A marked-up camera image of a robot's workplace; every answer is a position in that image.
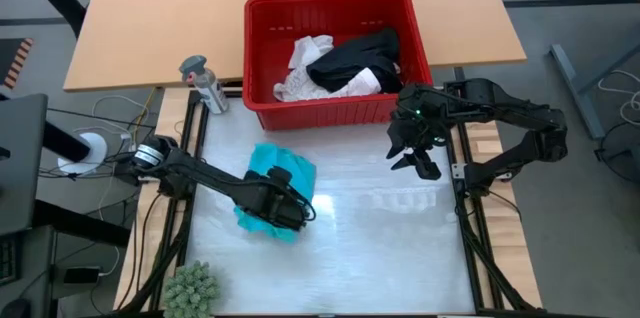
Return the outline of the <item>hazard striped floor mat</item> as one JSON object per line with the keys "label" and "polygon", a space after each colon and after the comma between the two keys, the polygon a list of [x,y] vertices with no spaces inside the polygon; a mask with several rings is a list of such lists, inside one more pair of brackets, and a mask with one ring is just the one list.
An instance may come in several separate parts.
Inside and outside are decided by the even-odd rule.
{"label": "hazard striped floor mat", "polygon": [[0,39],[0,86],[15,88],[33,45],[32,38]]}

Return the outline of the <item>small artificial potted plant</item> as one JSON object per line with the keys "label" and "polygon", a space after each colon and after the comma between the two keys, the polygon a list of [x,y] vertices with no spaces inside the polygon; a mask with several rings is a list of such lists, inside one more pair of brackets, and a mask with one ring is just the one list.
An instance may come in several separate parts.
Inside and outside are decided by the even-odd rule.
{"label": "small artificial potted plant", "polygon": [[180,266],[165,285],[163,317],[209,318],[219,295],[218,281],[207,262]]}

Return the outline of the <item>white round base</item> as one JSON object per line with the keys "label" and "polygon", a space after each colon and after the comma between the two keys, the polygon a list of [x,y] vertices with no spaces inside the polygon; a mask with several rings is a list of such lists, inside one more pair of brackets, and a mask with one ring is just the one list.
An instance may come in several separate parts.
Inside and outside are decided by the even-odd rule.
{"label": "white round base", "polygon": [[65,174],[77,174],[79,176],[95,173],[104,163],[108,145],[104,137],[98,133],[83,132],[79,134],[80,140],[89,147],[88,154],[79,162],[72,162],[60,157],[57,160],[57,168]]}

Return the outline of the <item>black garment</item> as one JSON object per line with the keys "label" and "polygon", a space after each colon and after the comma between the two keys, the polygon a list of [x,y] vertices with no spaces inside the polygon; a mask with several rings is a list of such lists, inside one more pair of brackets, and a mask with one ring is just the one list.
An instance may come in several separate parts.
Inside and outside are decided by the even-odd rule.
{"label": "black garment", "polygon": [[345,87],[358,73],[369,69],[382,93],[397,93],[403,83],[396,69],[399,39],[395,30],[381,31],[349,40],[306,67],[310,79],[331,93]]}

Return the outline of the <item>black power adapter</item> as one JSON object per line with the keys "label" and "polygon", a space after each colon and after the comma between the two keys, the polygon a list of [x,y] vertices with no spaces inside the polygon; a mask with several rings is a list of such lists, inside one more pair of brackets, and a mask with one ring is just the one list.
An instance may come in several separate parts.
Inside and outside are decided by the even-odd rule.
{"label": "black power adapter", "polygon": [[64,284],[94,284],[99,281],[101,269],[99,267],[72,267],[64,272]]}

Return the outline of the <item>turquoise shorts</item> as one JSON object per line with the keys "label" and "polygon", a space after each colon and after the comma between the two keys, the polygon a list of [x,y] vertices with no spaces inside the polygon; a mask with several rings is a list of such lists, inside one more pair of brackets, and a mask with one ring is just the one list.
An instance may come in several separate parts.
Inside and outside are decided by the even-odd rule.
{"label": "turquoise shorts", "polygon": [[[291,186],[309,202],[313,200],[316,180],[316,166],[293,151],[273,143],[258,143],[251,155],[248,168],[265,175],[274,166],[281,167],[292,174]],[[277,228],[258,218],[235,208],[237,224],[250,233],[264,233],[285,243],[294,243],[298,234],[295,231]]]}

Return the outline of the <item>dark grey monitor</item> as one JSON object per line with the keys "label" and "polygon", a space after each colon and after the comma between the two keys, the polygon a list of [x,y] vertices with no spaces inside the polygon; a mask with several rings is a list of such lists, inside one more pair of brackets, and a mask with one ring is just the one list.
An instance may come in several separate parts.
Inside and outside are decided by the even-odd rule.
{"label": "dark grey monitor", "polygon": [[0,102],[0,236],[31,226],[48,98],[34,94]]}

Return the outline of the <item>grey desk leg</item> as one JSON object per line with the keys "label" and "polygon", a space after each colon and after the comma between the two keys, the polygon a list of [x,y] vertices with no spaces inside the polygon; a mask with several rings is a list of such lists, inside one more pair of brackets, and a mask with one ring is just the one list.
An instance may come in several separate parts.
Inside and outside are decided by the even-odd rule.
{"label": "grey desk leg", "polygon": [[596,58],[592,66],[576,71],[567,53],[560,44],[550,46],[550,54],[571,92],[574,103],[590,137],[594,140],[604,137],[604,129],[589,96],[590,90],[608,73],[640,53],[640,43],[626,43],[603,58]]}

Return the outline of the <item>red plastic laundry basket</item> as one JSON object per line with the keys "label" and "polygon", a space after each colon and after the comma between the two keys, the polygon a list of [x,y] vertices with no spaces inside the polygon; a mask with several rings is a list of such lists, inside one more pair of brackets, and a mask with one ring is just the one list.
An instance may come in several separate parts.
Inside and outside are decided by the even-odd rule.
{"label": "red plastic laundry basket", "polygon": [[336,44],[392,28],[403,83],[433,83],[412,0],[248,0],[244,6],[242,98],[269,131],[385,123],[395,94],[280,102],[294,41],[330,35]]}

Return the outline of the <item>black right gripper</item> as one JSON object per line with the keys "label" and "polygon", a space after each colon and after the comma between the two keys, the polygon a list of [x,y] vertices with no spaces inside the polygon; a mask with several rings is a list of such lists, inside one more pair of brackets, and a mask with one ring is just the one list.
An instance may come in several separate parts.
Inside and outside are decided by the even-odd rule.
{"label": "black right gripper", "polygon": [[446,102],[446,94],[445,85],[418,83],[408,84],[398,93],[387,129],[391,148],[386,157],[393,158],[406,149],[413,149],[414,155],[404,154],[392,165],[392,170],[415,166],[421,179],[435,181],[441,178],[441,171],[427,150],[447,144],[450,128],[441,121],[441,106]]}

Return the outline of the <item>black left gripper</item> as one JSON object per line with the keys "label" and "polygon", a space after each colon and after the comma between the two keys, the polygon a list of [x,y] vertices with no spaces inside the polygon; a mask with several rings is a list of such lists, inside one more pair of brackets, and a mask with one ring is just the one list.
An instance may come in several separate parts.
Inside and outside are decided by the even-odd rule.
{"label": "black left gripper", "polygon": [[299,231],[309,218],[307,200],[288,184],[277,180],[241,181],[234,202],[245,213],[277,228]]}

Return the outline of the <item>clear spray bottle grey trigger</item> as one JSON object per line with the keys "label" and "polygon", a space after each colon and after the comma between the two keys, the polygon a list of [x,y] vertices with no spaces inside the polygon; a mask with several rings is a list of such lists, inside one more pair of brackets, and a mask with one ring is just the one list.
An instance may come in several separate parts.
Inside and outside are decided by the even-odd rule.
{"label": "clear spray bottle grey trigger", "polygon": [[229,109],[222,85],[215,74],[206,67],[207,59],[202,55],[193,55],[185,59],[179,72],[182,80],[196,88],[205,105],[213,114],[222,114]]}

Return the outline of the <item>light wooden desk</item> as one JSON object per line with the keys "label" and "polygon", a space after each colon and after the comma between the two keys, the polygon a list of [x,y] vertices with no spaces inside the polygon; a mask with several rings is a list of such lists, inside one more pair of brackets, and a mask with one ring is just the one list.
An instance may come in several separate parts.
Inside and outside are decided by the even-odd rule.
{"label": "light wooden desk", "polygon": [[[247,1],[90,0],[64,88],[177,86],[179,65],[193,54],[220,78],[238,78]],[[431,65],[525,60],[502,0],[412,1]]]}

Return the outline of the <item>white garment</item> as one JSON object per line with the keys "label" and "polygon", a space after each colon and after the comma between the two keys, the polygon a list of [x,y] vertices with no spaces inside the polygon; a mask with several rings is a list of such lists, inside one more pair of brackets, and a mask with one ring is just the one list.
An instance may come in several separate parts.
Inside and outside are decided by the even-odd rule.
{"label": "white garment", "polygon": [[280,102],[342,98],[378,94],[382,91],[380,82],[369,68],[357,69],[347,74],[347,82],[339,85],[339,90],[329,90],[314,83],[306,67],[314,63],[334,48],[333,37],[320,35],[306,36],[294,42],[294,51],[288,63],[289,74],[283,83],[276,83],[273,95]]}

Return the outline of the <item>black aluminium table frame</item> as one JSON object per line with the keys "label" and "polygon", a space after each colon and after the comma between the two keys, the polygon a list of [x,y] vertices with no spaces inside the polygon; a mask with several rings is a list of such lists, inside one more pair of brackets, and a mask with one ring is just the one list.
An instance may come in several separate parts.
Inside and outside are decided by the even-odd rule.
{"label": "black aluminium table frame", "polygon": [[[206,263],[220,296],[216,317],[253,315],[474,315],[510,308],[494,292],[482,261],[465,244],[471,227],[521,297],[541,304],[512,186],[492,184],[483,198],[457,201],[452,163],[485,162],[502,150],[492,123],[452,131],[449,147],[431,158],[440,179],[394,170],[383,124],[266,131],[242,100],[222,115],[193,107],[188,89],[169,89],[157,132],[187,141],[191,153],[243,175],[260,142],[288,148],[315,164],[317,217],[292,243],[237,223],[233,202],[197,187],[184,202],[146,184],[138,200],[115,306],[125,308],[150,284],[160,256],[176,244],[185,252],[178,271]],[[186,114],[194,111],[194,118]]]}

